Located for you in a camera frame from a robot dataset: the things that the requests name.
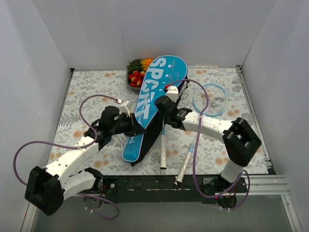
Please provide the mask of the blue badminton racket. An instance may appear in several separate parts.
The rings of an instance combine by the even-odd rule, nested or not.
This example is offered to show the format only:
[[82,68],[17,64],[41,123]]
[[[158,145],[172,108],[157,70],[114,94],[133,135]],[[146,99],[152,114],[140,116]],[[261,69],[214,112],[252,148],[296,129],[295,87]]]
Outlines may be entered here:
[[160,152],[160,169],[166,170],[167,169],[167,142],[166,142],[166,135],[165,135],[165,123],[162,123],[162,131],[160,137],[160,144],[161,144],[161,152]]
[[[205,116],[217,117],[217,116],[222,115],[225,109],[227,108],[227,104],[228,104],[227,91],[222,86],[218,84],[213,84],[213,83],[207,83],[203,87],[208,93],[208,101],[206,99],[206,94],[204,93],[202,88],[199,88],[193,95],[194,109],[198,113],[200,113],[201,110],[206,106],[206,103],[208,102],[209,103],[208,107],[203,113]],[[197,136],[195,135],[192,145],[189,148],[189,151],[183,160],[183,163],[178,172],[178,175],[176,176],[176,179],[174,182],[176,186],[178,186],[183,181],[184,174],[186,172],[186,169],[189,165],[189,161],[194,151],[196,137]]]

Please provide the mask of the blue sport racket bag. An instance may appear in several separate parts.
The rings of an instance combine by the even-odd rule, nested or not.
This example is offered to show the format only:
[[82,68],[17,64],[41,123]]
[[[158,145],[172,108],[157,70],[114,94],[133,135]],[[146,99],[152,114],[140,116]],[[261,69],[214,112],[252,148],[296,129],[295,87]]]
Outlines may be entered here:
[[141,85],[135,117],[146,133],[127,140],[123,150],[123,160],[133,167],[142,162],[162,131],[163,117],[154,102],[164,96],[167,84],[187,78],[185,61],[177,56],[164,55],[154,58],[148,67]]

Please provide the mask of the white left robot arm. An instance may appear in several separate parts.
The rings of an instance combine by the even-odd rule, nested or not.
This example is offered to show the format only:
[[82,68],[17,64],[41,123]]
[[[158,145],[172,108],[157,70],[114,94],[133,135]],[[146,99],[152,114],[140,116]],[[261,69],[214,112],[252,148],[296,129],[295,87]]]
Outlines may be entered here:
[[120,112],[115,106],[107,106],[101,117],[91,123],[84,136],[70,150],[56,161],[43,168],[36,166],[29,174],[25,198],[50,216],[63,202],[82,191],[99,193],[103,188],[103,175],[94,168],[86,168],[74,175],[83,162],[98,153],[108,144],[113,135],[127,137],[144,134],[135,115],[128,111]]

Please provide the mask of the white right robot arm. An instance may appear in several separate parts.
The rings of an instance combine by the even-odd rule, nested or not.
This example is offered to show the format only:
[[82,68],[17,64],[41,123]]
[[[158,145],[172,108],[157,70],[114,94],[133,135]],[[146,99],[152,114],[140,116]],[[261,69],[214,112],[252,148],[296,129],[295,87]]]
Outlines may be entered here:
[[229,159],[217,183],[224,192],[235,188],[237,178],[262,144],[249,123],[241,117],[234,121],[220,120],[200,116],[191,109],[178,109],[168,96],[161,96],[154,103],[165,122],[173,128],[199,132],[224,143]]

